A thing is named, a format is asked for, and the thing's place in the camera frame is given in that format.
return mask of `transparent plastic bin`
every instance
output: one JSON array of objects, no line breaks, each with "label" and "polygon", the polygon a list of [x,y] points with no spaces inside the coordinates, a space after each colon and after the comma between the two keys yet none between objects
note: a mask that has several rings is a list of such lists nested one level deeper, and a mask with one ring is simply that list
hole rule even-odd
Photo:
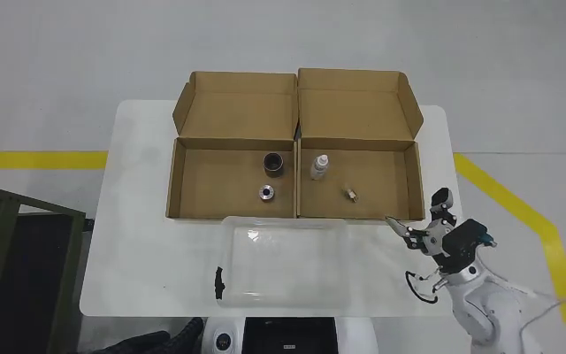
[{"label": "transparent plastic bin", "polygon": [[222,221],[223,307],[344,308],[349,301],[348,230],[341,219]]}]

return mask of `floor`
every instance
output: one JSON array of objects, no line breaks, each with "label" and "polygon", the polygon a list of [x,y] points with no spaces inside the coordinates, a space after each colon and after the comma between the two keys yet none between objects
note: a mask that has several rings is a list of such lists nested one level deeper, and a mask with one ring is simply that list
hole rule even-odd
[{"label": "floor", "polygon": [[[194,70],[402,70],[420,104],[447,112],[454,152],[554,223],[566,243],[565,15],[562,0],[6,0],[0,151],[106,150],[119,102],[175,99]],[[0,188],[94,218],[102,178],[103,170],[0,169]],[[486,262],[553,292],[539,237],[462,176],[459,186],[465,215],[500,243]],[[84,319],[79,349],[177,321]],[[435,352],[465,350],[462,329],[443,321],[416,323],[419,340],[435,340]],[[446,330],[443,344],[432,328]],[[376,331],[383,352],[422,343],[379,323]],[[532,331],[546,353],[566,346],[558,311]]]}]

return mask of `yellow tape stripe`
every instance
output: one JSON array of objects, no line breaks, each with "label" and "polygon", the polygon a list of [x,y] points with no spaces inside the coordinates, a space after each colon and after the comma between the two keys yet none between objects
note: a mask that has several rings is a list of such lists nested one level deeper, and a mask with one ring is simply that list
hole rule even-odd
[{"label": "yellow tape stripe", "polygon": [[[454,162],[459,174],[539,235],[555,293],[558,297],[566,297],[566,253],[555,225],[464,155],[454,154]],[[560,310],[562,320],[566,323],[566,304],[561,305]]]},{"label": "yellow tape stripe", "polygon": [[108,151],[0,151],[0,169],[96,170]]}]

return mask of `metal washer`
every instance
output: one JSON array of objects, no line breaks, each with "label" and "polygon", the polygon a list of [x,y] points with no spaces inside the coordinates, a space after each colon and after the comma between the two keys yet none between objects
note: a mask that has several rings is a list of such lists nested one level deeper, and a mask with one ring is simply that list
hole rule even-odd
[{"label": "metal washer", "polygon": [[264,202],[269,202],[275,197],[275,189],[269,184],[265,184],[259,189],[259,197]]}]

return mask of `cardboard box flap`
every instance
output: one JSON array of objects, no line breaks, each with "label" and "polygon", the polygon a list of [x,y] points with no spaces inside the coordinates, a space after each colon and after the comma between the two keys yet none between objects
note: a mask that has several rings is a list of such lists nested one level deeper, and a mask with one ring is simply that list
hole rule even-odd
[{"label": "cardboard box flap", "polygon": [[299,69],[302,137],[412,141],[423,124],[400,72]]},{"label": "cardboard box flap", "polygon": [[191,73],[173,120],[181,137],[293,140],[298,122],[292,73]]}]

